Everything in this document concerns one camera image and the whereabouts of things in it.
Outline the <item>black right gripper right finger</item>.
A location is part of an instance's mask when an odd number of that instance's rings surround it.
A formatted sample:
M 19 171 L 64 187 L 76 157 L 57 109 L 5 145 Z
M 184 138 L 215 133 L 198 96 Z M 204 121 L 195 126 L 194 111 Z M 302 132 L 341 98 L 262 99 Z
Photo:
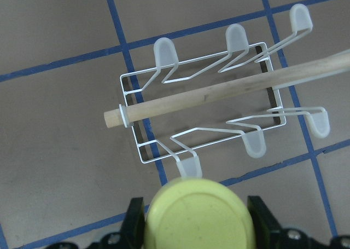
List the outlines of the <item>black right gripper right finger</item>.
M 247 207 L 253 221 L 257 248 L 277 248 L 282 226 L 260 196 L 248 196 Z

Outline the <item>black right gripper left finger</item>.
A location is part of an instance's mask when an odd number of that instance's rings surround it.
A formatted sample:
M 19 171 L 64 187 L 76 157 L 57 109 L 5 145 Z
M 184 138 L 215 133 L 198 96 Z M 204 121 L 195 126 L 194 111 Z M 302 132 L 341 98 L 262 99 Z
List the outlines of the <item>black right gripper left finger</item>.
M 142 248 L 144 243 L 145 213 L 142 197 L 132 198 L 119 230 L 117 248 Z

